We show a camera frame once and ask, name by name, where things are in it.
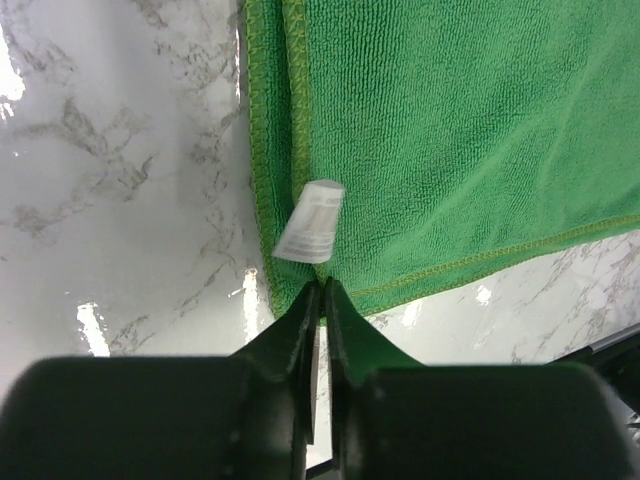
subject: marble surface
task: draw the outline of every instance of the marble surface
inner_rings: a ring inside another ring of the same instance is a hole
[[[273,321],[241,19],[0,0],[0,398],[38,358],[228,354]],[[634,232],[371,320],[429,364],[548,361],[638,321],[638,252]],[[322,357],[310,464],[330,454]]]

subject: terry cloth fabric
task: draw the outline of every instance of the terry cloth fabric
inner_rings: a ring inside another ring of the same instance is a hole
[[[363,314],[640,225],[640,2],[247,0],[273,307],[338,278]],[[271,252],[344,184],[330,265]]]

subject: white tag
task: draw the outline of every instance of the white tag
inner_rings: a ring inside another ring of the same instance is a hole
[[[273,256],[301,263],[329,260],[343,194],[344,187],[332,180],[307,183]]]

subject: black object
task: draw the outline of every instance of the black object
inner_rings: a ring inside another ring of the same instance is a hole
[[[609,393],[579,365],[602,366],[635,401],[633,348],[617,342],[601,364],[592,349],[548,366],[425,367],[329,279],[228,358],[36,364],[0,418],[0,477],[302,479],[322,316],[334,451],[307,478],[331,467],[348,480],[637,475]]]

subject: green towel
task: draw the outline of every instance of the green towel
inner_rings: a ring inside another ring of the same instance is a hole
[[[363,314],[640,225],[637,0],[247,0],[258,221],[280,315],[330,274]],[[330,265],[271,257],[344,184]]]

